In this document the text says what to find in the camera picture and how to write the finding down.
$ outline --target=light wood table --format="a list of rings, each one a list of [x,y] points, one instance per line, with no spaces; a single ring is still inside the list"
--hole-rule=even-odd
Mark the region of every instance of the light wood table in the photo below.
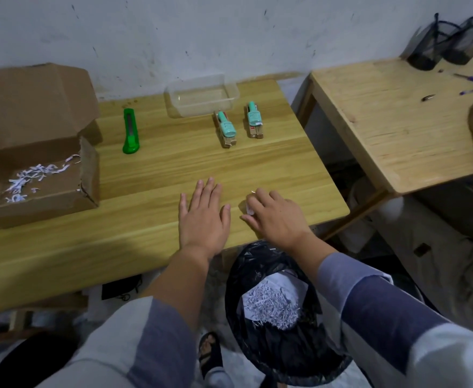
[[[310,74],[300,123],[306,126],[317,102],[377,189],[325,239],[388,199],[473,174],[467,125],[473,93],[459,95],[473,89],[473,83],[452,72],[473,75],[473,59],[464,67],[443,60],[428,72],[389,59]]]
[[[223,149],[212,116],[171,118],[162,95],[104,102],[97,120],[101,204],[97,209],[0,230],[0,311],[167,264],[178,248],[177,210],[199,179],[223,183],[231,203],[226,247],[255,241],[239,204],[258,186],[298,202],[309,223],[343,217],[346,203],[278,84],[239,84],[227,114],[237,144]],[[248,138],[244,106],[255,101],[265,138]],[[136,112],[141,148],[122,153],[123,107]]]

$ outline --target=green box cutter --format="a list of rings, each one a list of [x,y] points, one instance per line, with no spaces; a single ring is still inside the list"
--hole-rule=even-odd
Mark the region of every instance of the green box cutter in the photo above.
[[[247,105],[247,121],[249,122],[249,133],[251,137],[263,138],[262,115],[254,102]]]
[[[139,137],[137,136],[134,109],[124,109],[123,118],[125,119],[125,143],[123,144],[123,153],[134,154],[139,150]]]
[[[224,112],[215,112],[215,116],[223,146],[225,148],[234,146],[236,144],[236,130],[233,123],[227,119],[227,114]]]

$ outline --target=white wall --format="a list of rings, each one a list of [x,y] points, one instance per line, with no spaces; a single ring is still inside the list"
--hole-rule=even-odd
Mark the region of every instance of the white wall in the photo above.
[[[82,67],[101,99],[218,71],[306,76],[397,56],[437,11],[460,23],[473,0],[0,0],[0,67]],[[281,82],[291,102],[304,76]],[[316,121],[308,133],[322,156],[340,152],[335,132]]]

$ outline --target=striped sleeve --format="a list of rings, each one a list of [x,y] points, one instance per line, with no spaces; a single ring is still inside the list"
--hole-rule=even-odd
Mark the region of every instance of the striped sleeve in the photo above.
[[[39,388],[190,386],[195,361],[194,335],[179,313],[145,297],[118,309]]]
[[[329,345],[350,354],[376,388],[473,386],[473,332],[389,275],[335,253],[321,263],[316,287]]]

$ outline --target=black plastic bag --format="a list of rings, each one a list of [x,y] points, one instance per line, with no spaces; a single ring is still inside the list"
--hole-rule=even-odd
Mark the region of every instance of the black plastic bag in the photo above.
[[[253,324],[237,311],[242,295],[266,276],[284,269],[308,283],[300,319],[282,331],[270,323]],[[316,289],[296,262],[266,241],[248,245],[231,267],[226,287],[226,316],[242,352],[261,372],[276,381],[296,386],[327,384],[348,367],[351,358],[335,353],[326,344]]]

